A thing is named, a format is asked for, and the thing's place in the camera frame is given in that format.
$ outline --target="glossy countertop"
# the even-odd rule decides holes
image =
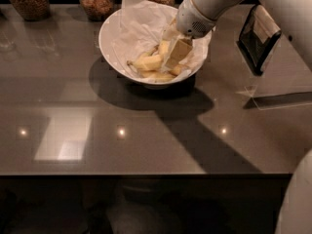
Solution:
[[[295,103],[310,95],[246,96],[250,5],[220,18],[196,77],[162,91],[108,65],[79,5],[37,22],[0,7],[0,175],[289,174],[312,148],[312,105]]]

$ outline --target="white robotic arm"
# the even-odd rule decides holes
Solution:
[[[176,29],[194,38],[204,37],[227,9],[241,1],[184,0],[176,15]],[[312,70],[312,0],[259,1]]]

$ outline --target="parchment paper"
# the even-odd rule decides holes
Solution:
[[[120,35],[111,44],[116,57],[131,78],[139,82],[156,82],[151,78],[140,78],[137,70],[127,66],[127,60],[135,60],[141,53],[159,44],[165,26],[176,16],[177,9],[146,0],[122,0]],[[175,81],[183,80],[203,65],[208,55],[210,32],[201,39],[193,40],[193,50],[180,63],[189,66]]]

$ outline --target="white bowl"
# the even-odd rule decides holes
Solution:
[[[169,10],[169,12],[171,12],[173,15],[177,12],[177,9],[174,7],[170,7],[170,6],[166,6],[166,7],[167,7],[166,10]],[[142,81],[141,78],[138,77],[137,75],[132,75],[129,72],[126,72],[124,67],[120,64],[111,44],[117,37],[119,37],[121,33],[121,27],[120,27],[121,17],[124,13],[125,13],[125,10],[120,9],[116,11],[114,14],[112,14],[102,25],[99,31],[99,36],[98,36],[99,48],[100,48],[102,55],[104,56],[106,61],[109,63],[109,65],[112,66],[118,73],[134,81],[135,83],[142,84],[144,87],[148,89],[158,90],[158,89],[165,89],[171,86],[172,84],[175,84],[175,83],[178,83],[187,79],[188,77],[195,74],[201,68],[203,63],[200,63],[195,68],[193,68],[192,72],[187,77],[184,77],[182,80],[177,80],[177,81],[173,80],[173,81],[163,82],[163,83]]]

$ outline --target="dark countertop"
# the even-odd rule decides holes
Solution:
[[[235,41],[250,7],[221,17],[196,78],[149,91],[109,67],[102,22],[78,5],[38,22],[1,5],[0,175],[292,173],[312,148],[312,105],[260,110],[245,96]]]

